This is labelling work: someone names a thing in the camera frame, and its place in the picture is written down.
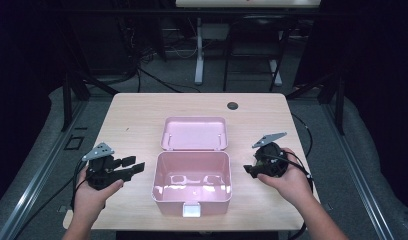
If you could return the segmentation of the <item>person's right hand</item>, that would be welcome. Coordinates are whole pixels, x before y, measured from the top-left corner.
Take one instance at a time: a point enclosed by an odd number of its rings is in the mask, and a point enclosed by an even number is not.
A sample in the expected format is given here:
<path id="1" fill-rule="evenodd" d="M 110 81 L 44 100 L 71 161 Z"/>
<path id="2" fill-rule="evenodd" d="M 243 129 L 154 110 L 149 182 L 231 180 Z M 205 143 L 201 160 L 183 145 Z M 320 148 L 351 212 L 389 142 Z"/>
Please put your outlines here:
<path id="1" fill-rule="evenodd" d="M 278 178 L 265 174 L 258 174 L 257 178 L 262 183 L 275 188 L 296 208 L 316 201 L 305 174 L 295 166 L 289 165 L 286 172 Z"/>

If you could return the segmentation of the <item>pink storage box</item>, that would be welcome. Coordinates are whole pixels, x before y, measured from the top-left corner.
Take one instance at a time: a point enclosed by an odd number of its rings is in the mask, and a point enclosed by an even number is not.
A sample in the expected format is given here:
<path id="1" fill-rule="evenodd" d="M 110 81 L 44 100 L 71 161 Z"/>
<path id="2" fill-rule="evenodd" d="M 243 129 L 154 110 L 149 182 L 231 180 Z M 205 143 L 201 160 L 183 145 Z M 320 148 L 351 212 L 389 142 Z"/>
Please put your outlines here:
<path id="1" fill-rule="evenodd" d="M 152 188 L 162 214 L 202 217 L 227 212 L 232 198 L 227 146 L 222 117 L 165 120 Z"/>

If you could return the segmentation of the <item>black frame strut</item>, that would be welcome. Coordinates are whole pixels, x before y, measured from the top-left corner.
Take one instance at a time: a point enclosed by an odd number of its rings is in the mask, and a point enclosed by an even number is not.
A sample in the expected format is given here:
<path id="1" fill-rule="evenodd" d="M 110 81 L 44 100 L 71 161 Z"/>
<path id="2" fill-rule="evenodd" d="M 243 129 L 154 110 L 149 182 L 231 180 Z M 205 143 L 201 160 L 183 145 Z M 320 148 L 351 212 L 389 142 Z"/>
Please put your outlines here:
<path id="1" fill-rule="evenodd" d="M 99 81 L 97 78 L 86 74 L 83 71 L 69 71 L 63 80 L 63 110 L 64 110 L 64 122 L 62 132 L 66 131 L 73 121 L 72 110 L 72 93 L 80 101 L 88 101 L 91 94 L 86 87 L 86 84 L 90 83 L 104 92 L 115 96 L 118 91 Z"/>
<path id="2" fill-rule="evenodd" d="M 329 73 L 320 79 L 305 84 L 298 90 L 294 90 L 292 93 L 286 96 L 287 100 L 292 100 L 298 98 L 299 96 L 309 92 L 316 86 L 322 86 L 320 90 L 317 101 L 320 104 L 329 104 L 332 99 L 335 99 L 335 110 L 334 110 L 334 125 L 338 132 L 343 135 L 343 115 L 344 115 L 344 102 L 345 102 L 345 81 L 343 75 L 340 72 Z"/>

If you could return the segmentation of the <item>metal floor rail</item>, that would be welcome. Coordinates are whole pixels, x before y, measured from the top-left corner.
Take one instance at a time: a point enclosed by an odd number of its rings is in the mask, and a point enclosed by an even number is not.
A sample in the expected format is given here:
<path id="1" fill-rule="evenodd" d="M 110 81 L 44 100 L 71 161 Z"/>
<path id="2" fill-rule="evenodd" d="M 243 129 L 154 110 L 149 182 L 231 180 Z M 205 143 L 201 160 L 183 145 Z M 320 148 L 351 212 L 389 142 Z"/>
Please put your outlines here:
<path id="1" fill-rule="evenodd" d="M 334 133 L 337 142 L 339 143 L 344 155 L 345 162 L 350 173 L 354 186 L 359 194 L 359 197 L 364 205 L 368 217 L 373 225 L 373 228 L 380 240 L 395 240 L 391 228 L 387 224 L 385 217 L 375 199 L 367 180 L 361 171 L 361 168 L 356 160 L 356 157 L 344 135 L 340 133 L 334 121 L 334 113 L 331 107 L 327 104 L 321 105 L 322 112 L 328 119 L 331 131 Z"/>
<path id="2" fill-rule="evenodd" d="M 13 240 L 26 222 L 31 208 L 35 204 L 46 184 L 63 149 L 69 139 L 73 124 L 83 113 L 87 102 L 74 104 L 72 120 L 61 130 L 64 123 L 63 106 L 54 104 L 34 146 L 24 161 L 10 187 L 0 200 L 3 221 L 0 223 L 0 240 Z"/>

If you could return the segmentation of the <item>white desk leg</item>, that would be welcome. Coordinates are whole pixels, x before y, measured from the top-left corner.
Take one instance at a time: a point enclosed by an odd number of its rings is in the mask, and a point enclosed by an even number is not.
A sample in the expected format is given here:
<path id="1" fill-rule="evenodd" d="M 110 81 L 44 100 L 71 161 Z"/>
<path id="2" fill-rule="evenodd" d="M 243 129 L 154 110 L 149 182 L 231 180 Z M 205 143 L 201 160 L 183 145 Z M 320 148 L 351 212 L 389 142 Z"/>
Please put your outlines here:
<path id="1" fill-rule="evenodd" d="M 196 85 L 201 85 L 203 83 L 204 56 L 203 56 L 202 22 L 200 18 L 197 19 L 196 41 L 197 41 L 197 59 L 194 83 Z"/>
<path id="2" fill-rule="evenodd" d="M 270 69 L 274 77 L 274 80 L 273 80 L 274 85 L 276 87 L 281 87 L 283 85 L 283 82 L 282 82 L 282 79 L 279 73 L 277 62 L 275 60 L 270 60 L 269 65 L 270 65 Z"/>

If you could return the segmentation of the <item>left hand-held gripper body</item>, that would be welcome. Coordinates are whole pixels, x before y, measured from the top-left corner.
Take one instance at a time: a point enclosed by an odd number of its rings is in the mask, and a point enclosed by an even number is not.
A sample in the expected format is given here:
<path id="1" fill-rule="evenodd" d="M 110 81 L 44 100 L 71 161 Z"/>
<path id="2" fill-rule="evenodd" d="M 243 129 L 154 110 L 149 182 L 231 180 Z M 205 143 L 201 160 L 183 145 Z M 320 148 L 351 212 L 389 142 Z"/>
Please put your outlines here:
<path id="1" fill-rule="evenodd" d="M 115 159 L 114 153 L 109 145 L 102 142 L 83 156 L 82 161 L 88 164 L 86 180 L 92 188 L 102 190 L 117 180 L 131 180 L 129 169 L 118 170 L 123 165 L 123 160 Z"/>

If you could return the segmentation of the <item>white box under desk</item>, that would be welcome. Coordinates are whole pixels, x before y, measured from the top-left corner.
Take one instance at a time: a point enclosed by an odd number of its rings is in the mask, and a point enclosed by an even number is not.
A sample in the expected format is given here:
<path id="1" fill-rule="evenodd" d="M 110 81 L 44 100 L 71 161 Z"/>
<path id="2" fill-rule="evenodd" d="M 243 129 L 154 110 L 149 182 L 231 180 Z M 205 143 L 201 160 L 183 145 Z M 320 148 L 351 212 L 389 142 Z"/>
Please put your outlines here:
<path id="1" fill-rule="evenodd" d="M 225 40 L 228 35 L 228 31 L 228 24 L 204 23 L 201 26 L 202 38 L 208 40 Z"/>

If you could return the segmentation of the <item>person's left hand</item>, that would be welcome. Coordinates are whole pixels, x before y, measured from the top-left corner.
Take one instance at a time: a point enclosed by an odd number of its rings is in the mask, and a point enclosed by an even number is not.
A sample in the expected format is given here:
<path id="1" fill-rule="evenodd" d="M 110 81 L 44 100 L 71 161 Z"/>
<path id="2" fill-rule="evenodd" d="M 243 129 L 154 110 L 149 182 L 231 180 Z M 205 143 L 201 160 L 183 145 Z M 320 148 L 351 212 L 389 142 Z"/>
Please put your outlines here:
<path id="1" fill-rule="evenodd" d="M 72 224 L 75 227 L 90 229 L 105 206 L 106 200 L 114 195 L 124 185 L 123 180 L 117 180 L 110 186 L 96 190 L 89 186 L 86 180 L 86 170 L 81 170 L 74 200 Z"/>

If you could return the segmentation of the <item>black chair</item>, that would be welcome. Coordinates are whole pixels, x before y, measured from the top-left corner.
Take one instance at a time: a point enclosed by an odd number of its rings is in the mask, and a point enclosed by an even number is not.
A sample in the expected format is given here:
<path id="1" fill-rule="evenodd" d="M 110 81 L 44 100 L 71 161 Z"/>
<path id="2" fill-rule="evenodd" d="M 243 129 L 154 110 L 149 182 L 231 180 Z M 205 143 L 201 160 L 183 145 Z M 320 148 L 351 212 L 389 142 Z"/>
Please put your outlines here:
<path id="1" fill-rule="evenodd" d="M 230 75 L 269 74 L 275 87 L 269 61 L 275 60 L 280 71 L 290 34 L 298 21 L 285 15 L 246 15 L 234 20 L 226 37 L 223 90 Z"/>

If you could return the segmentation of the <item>white desk top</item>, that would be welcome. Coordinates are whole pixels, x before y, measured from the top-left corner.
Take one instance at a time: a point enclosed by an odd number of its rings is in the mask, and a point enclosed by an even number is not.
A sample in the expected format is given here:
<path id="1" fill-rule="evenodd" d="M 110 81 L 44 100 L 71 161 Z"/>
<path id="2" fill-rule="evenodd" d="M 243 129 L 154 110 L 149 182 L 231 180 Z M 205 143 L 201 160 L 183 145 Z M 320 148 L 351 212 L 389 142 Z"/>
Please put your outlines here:
<path id="1" fill-rule="evenodd" d="M 184 8 L 318 8 L 321 0 L 175 0 Z"/>

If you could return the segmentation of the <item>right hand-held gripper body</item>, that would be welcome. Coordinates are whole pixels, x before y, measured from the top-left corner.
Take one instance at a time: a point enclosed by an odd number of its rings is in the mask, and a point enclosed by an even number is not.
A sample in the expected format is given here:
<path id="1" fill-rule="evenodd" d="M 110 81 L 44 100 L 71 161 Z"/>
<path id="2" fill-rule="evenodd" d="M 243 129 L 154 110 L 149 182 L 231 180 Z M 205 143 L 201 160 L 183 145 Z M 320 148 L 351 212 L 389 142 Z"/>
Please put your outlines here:
<path id="1" fill-rule="evenodd" d="M 257 149 L 253 167 L 258 174 L 280 177 L 286 171 L 288 164 L 285 162 L 285 152 L 275 143 L 275 140 L 286 135 L 286 132 L 267 134 L 252 145 Z"/>

